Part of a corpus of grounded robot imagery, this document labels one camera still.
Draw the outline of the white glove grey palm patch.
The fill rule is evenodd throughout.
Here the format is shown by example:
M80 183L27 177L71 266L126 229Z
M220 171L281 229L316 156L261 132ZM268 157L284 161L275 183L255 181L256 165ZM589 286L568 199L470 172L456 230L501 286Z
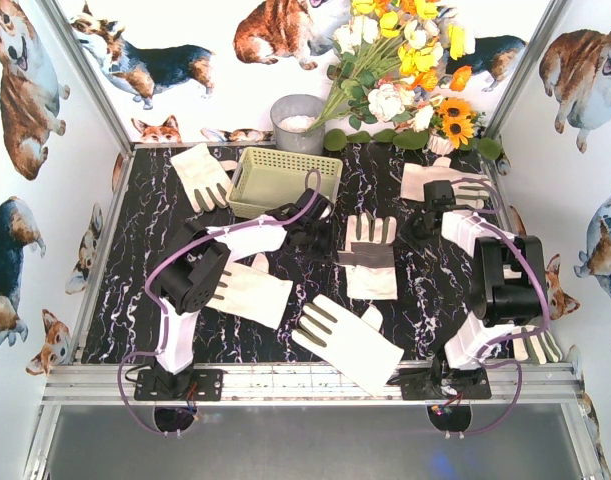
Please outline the white glove grey palm patch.
M347 297L356 300L396 300L398 287L393 242L394 217L369 212L347 218L344 249L338 263L345 268Z

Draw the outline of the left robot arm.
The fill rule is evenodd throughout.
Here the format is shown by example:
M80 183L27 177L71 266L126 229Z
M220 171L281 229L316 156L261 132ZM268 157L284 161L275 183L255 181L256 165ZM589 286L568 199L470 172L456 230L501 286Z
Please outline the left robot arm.
M145 282L146 294L161 309L154 370L163 380L180 381L193 367L193 335L198 313L206 306L233 309L252 287L278 292L268 313L245 313L247 319L277 327L291 288L264 270L246 267L244 258L304 245L319 253L331 238L328 217L334 204L308 188L299 200L242 223L203 226L184 223Z

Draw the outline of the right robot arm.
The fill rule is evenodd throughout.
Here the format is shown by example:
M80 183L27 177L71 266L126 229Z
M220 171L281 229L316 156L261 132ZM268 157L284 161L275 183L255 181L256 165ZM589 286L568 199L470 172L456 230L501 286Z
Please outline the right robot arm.
M442 347L452 369L475 370L495 345L523 339L515 332L534 319L547 329L551 320L541 241L515 235L489 223L456 203L454 183L434 180L423 185L421 210L399 230L410 246L424 246L440 236L471 258L470 313L457 333Z

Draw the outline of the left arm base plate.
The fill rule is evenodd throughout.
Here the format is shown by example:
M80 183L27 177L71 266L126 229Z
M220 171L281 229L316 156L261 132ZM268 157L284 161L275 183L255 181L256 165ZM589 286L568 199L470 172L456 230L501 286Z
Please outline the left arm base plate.
M134 399L137 401L196 401L218 402L223 389L224 371L189 368L177 375L167 371L141 371L136 380Z

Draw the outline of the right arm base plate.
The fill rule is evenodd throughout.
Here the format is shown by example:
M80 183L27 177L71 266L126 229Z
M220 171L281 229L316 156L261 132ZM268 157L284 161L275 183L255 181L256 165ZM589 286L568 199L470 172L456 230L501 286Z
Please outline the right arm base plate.
M464 400L487 400L492 396L484 369L434 374L429 369L407 368L399 371L398 379L404 400L448 400L457 395Z

